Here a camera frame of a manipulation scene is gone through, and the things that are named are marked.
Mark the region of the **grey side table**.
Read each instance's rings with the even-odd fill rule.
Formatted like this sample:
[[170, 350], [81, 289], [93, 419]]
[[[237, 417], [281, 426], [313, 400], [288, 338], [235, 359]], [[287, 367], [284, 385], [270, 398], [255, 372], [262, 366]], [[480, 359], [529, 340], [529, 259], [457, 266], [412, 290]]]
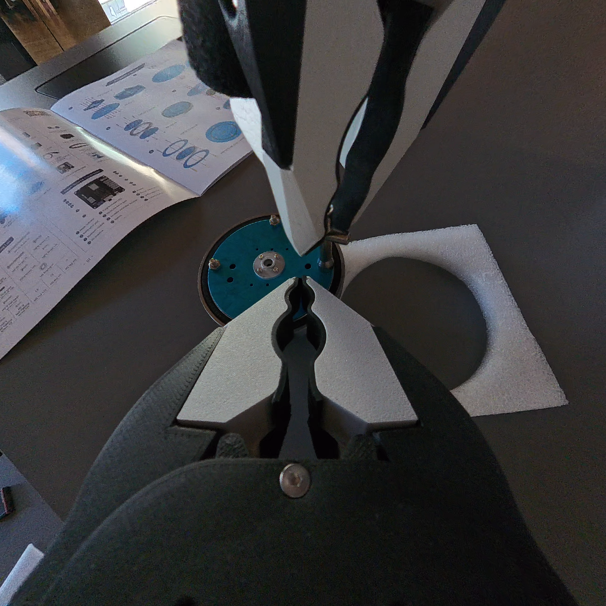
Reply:
[[1, 580], [29, 544], [43, 553], [63, 522], [5, 456], [1, 456], [1, 486], [11, 487], [15, 511], [1, 521]]

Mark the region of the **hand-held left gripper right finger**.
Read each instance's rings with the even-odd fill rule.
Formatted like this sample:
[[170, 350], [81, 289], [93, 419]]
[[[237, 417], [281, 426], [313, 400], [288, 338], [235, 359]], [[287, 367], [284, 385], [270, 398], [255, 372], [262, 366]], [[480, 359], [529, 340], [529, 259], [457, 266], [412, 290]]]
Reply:
[[303, 302], [316, 351], [308, 383], [316, 456], [336, 459], [352, 438], [413, 427], [418, 417], [371, 323], [310, 277]]

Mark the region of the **brown cardboard box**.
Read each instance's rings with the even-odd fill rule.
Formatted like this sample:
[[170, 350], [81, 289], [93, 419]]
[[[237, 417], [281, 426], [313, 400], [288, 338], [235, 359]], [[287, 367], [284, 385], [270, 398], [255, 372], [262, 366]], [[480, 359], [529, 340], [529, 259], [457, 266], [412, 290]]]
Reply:
[[37, 65], [110, 26], [99, 1], [1, 1], [1, 19]]

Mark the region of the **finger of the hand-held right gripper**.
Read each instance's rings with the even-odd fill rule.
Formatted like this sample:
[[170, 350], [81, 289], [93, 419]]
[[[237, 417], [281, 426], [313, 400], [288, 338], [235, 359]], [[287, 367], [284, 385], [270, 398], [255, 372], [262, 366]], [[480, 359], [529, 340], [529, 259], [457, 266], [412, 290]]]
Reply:
[[367, 95], [383, 45], [377, 1], [307, 1], [299, 86], [294, 102], [293, 158], [270, 156], [268, 111], [261, 94], [232, 97], [231, 112], [262, 162], [286, 235], [300, 255], [325, 236], [325, 214], [337, 189], [337, 157], [354, 112]]
[[328, 236], [355, 217], [419, 134], [485, 1], [379, 1], [383, 45], [345, 133], [344, 172], [327, 210]]

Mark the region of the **white foam sheet with hole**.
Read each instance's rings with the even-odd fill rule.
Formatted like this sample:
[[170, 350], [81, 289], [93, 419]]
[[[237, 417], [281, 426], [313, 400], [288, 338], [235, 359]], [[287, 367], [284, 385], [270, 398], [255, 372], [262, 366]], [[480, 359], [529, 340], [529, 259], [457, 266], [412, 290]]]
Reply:
[[377, 261], [409, 258], [456, 276], [473, 293], [487, 326], [487, 346], [473, 376], [451, 392], [470, 416], [567, 405], [481, 230], [475, 224], [397, 233], [341, 247], [345, 290]]

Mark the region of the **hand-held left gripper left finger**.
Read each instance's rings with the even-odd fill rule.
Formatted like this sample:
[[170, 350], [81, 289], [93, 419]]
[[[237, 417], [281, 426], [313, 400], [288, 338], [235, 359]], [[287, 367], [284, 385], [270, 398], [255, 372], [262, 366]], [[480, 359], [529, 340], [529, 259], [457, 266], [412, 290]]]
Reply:
[[225, 325], [179, 425], [237, 433], [252, 456], [278, 456], [291, 416], [282, 351], [293, 337], [299, 286], [286, 280]]

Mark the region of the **teal round metal disc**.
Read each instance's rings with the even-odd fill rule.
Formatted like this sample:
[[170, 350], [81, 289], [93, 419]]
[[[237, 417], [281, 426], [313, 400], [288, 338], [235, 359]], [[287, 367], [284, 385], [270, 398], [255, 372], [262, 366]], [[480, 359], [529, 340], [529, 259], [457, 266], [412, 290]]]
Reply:
[[[320, 247], [299, 256], [283, 226], [269, 224], [269, 215], [239, 223], [222, 235], [202, 262], [199, 292], [208, 313], [221, 325], [253, 306], [272, 290], [294, 277], [311, 277], [331, 293], [341, 292], [342, 254], [333, 245], [334, 268], [322, 271]], [[212, 271], [208, 260], [221, 268]]]

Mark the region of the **white instruction booklet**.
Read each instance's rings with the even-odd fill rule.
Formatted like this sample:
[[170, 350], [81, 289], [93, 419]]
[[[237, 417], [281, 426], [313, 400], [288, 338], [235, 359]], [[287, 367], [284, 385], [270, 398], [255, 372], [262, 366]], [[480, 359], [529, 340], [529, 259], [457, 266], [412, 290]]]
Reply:
[[176, 40], [50, 109], [1, 112], [1, 356], [129, 232], [252, 149]]

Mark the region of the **metal T-handle socket wrench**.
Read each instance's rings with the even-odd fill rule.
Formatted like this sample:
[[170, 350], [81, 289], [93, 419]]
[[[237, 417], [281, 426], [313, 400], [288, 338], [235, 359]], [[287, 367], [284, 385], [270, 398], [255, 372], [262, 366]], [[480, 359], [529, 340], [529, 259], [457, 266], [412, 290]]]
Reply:
[[339, 230], [332, 224], [332, 214], [334, 212], [334, 206], [332, 203], [329, 204], [325, 214], [325, 234], [320, 246], [320, 257], [319, 257], [319, 268], [322, 271], [329, 271], [334, 268], [334, 255], [333, 245], [342, 244], [347, 245], [350, 241], [350, 235], [347, 230]]

